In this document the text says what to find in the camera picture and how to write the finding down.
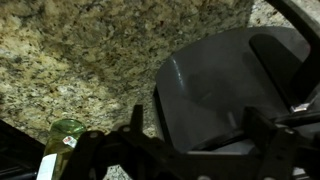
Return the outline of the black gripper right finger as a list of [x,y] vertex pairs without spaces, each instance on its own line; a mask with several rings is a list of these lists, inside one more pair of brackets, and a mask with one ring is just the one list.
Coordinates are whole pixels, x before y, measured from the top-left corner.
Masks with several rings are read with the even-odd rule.
[[242,129],[261,153],[256,180],[319,180],[319,133],[307,137],[296,130],[319,122],[317,116],[286,119],[277,125],[254,107],[244,110]]

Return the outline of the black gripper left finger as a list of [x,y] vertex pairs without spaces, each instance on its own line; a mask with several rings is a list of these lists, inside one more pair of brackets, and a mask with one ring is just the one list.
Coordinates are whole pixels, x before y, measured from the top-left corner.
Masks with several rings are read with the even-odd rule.
[[59,180],[102,180],[119,165],[133,180],[184,180],[179,154],[142,132],[143,106],[135,105],[130,122],[105,135],[84,132]]

